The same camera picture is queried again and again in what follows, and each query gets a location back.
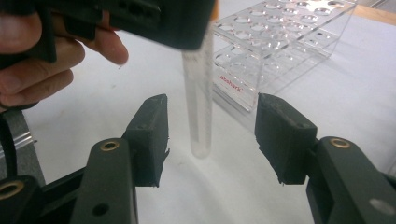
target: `table surface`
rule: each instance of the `table surface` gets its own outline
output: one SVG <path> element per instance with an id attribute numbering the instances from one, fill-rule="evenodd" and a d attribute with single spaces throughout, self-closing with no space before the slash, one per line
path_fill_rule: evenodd
<path id="1" fill-rule="evenodd" d="M 258 2 L 222 1 L 220 17 Z M 219 105 L 213 105 L 212 153 L 194 158 L 180 52 L 120 36 L 130 51 L 127 64 L 88 51 L 68 88 L 24 112 L 48 182 L 85 166 L 96 142 L 121 137 L 145 99 L 166 93 L 171 153 L 160 187 L 137 189 L 140 223 L 313 223 L 305 186 L 279 185 L 254 134 Z M 317 124 L 318 137 L 355 142 L 381 171 L 396 158 L 391 36 L 395 26 L 352 16 L 332 57 L 278 93 Z"/>

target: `test tube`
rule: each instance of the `test tube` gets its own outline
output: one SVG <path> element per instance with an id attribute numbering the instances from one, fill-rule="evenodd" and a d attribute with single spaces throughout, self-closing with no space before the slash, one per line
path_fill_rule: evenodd
<path id="1" fill-rule="evenodd" d="M 202 46 L 195 51 L 183 51 L 184 81 L 189 116 L 191 152 L 199 159 L 206 158 L 212 143 L 213 94 L 213 28 L 219 15 L 216 1 L 211 22 L 206 28 Z"/>

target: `clear acrylic rack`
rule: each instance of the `clear acrylic rack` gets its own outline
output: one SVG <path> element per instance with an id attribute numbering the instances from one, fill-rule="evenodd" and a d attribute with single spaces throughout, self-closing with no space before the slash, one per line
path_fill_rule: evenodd
<path id="1" fill-rule="evenodd" d="M 214 23 L 227 47 L 214 54 L 215 92 L 254 109 L 258 92 L 275 94 L 332 52 L 356 1 L 267 0 Z"/>

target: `black cable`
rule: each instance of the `black cable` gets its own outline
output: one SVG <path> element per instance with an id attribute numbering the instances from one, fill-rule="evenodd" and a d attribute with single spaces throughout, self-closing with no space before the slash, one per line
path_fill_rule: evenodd
<path id="1" fill-rule="evenodd" d="M 18 173 L 17 150 L 8 122 L 4 118 L 5 113 L 7 112 L 0 113 L 0 143 L 6 159 L 7 176 L 12 177 Z"/>

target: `white table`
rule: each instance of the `white table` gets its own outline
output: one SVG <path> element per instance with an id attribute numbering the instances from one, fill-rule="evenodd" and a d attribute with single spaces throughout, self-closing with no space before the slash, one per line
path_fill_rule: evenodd
<path id="1" fill-rule="evenodd" d="M 222 1 L 220 17 L 260 1 Z M 137 190 L 140 223 L 313 223 L 305 186 L 282 186 L 254 134 L 218 105 L 212 154 L 190 153 L 179 51 L 120 34 L 122 67 L 94 52 L 64 91 L 25 111 L 47 182 L 85 166 L 91 147 L 121 137 L 145 99 L 169 97 L 171 153 L 158 189 Z M 345 137 L 386 172 L 396 159 L 396 26 L 353 16 L 333 56 L 278 96 L 318 126 Z"/>

